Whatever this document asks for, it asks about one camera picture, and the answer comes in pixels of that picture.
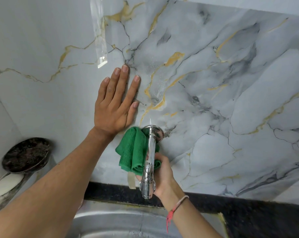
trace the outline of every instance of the stainless steel sink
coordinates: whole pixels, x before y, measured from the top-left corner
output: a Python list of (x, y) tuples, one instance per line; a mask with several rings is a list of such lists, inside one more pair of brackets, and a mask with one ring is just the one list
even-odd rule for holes
[[(179, 237), (173, 223), (166, 232), (167, 211), (161, 208), (85, 201), (77, 212), (66, 238), (165, 238)], [(223, 236), (225, 228), (218, 215), (203, 214)]]

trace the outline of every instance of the green cloth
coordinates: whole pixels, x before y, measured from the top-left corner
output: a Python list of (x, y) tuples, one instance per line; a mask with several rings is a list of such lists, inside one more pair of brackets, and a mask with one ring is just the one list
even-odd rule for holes
[[(136, 175), (143, 174), (144, 160), (147, 155), (148, 138), (139, 127), (129, 128), (119, 146), (115, 151), (121, 156), (119, 166), (125, 171), (130, 171)], [(156, 144), (155, 152), (159, 151), (159, 145)], [(161, 166), (161, 161), (154, 161), (154, 169)]]

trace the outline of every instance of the soap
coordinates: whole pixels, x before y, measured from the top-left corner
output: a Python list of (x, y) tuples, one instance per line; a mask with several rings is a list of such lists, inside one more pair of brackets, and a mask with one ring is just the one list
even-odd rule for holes
[(0, 180), (0, 196), (17, 186), (23, 179), (23, 174), (9, 174)]

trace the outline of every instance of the red thread bracelet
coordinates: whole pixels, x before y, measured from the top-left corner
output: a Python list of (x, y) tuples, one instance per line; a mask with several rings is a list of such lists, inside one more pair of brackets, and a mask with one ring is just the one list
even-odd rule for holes
[(181, 198), (177, 204), (175, 205), (175, 207), (170, 211), (168, 212), (168, 215), (166, 217), (166, 229), (167, 229), (167, 233), (168, 233), (168, 224), (171, 223), (171, 220), (173, 219), (173, 215), (174, 215), (174, 212), (177, 210), (177, 208), (183, 203), (183, 201), (188, 198), (189, 199), (189, 196), (184, 196), (183, 198)]

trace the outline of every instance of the person's left arm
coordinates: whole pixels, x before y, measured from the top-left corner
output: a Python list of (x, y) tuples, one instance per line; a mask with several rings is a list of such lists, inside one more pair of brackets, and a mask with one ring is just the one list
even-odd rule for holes
[(0, 238), (65, 237), (84, 197), (91, 174), (114, 136), (132, 124), (140, 77), (121, 102), (128, 67), (105, 78), (95, 104), (94, 128), (85, 140), (43, 178), (0, 211)]

